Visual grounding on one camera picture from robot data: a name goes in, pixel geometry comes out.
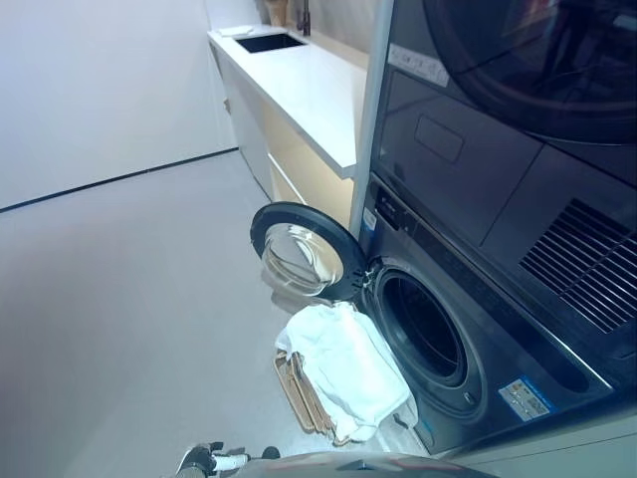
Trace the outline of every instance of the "countertop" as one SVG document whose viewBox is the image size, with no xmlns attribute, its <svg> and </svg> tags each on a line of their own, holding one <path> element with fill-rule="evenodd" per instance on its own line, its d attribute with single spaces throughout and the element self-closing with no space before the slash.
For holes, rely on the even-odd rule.
<svg viewBox="0 0 637 478">
<path fill-rule="evenodd" d="M 235 39 L 289 33 L 307 43 L 261 53 L 249 53 Z M 227 57 L 245 79 L 310 144 L 340 177 L 353 177 L 356 168 L 356 131 L 362 115 L 366 71 L 364 58 L 356 64 L 329 48 L 334 41 L 304 38 L 280 27 L 259 25 L 245 35 L 208 32 L 212 45 Z"/>
</svg>

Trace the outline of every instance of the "gray floor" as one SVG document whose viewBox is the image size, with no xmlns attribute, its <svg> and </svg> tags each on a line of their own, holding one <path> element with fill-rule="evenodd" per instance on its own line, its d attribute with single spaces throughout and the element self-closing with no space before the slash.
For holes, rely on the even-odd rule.
<svg viewBox="0 0 637 478">
<path fill-rule="evenodd" d="M 0 214 L 0 476 L 162 476 L 203 440 L 330 449 L 273 371 L 266 200 L 232 153 Z M 387 426 L 349 449 L 421 450 Z"/>
</svg>

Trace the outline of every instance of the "front-load washer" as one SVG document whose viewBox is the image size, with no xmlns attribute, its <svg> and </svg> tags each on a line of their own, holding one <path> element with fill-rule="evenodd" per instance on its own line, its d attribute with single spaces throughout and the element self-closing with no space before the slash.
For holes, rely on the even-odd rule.
<svg viewBox="0 0 637 478">
<path fill-rule="evenodd" d="M 430 453 L 602 399 L 613 388 L 372 174 L 360 237 L 308 206 L 275 202 L 251 239 L 269 282 L 354 301 L 383 333 Z"/>
</svg>

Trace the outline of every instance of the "sticker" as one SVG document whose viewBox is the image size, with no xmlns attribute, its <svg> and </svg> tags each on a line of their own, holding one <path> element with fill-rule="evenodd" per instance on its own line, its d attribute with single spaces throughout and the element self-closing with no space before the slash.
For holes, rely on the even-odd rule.
<svg viewBox="0 0 637 478">
<path fill-rule="evenodd" d="M 525 376 L 501 388 L 498 393 L 522 421 L 531 421 L 555 410 Z"/>
<path fill-rule="evenodd" d="M 365 207 L 362 211 L 362 222 L 365 224 L 365 226 L 367 226 L 367 229 L 369 229 L 370 231 L 376 229 L 377 221 L 378 218 L 376 218 L 374 213 Z"/>
<path fill-rule="evenodd" d="M 387 63 L 439 87 L 447 88 L 449 85 L 449 74 L 442 62 L 436 58 L 407 50 L 392 43 L 389 46 Z"/>
</svg>

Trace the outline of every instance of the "open washer door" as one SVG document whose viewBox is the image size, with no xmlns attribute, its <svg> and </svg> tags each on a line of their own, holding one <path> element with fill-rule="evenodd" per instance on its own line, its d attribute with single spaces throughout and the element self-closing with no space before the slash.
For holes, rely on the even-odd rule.
<svg viewBox="0 0 637 478">
<path fill-rule="evenodd" d="M 366 260 L 358 242 L 312 207 L 269 204 L 252 220 L 250 238 L 265 274 L 290 293 L 346 301 L 362 288 Z"/>
</svg>

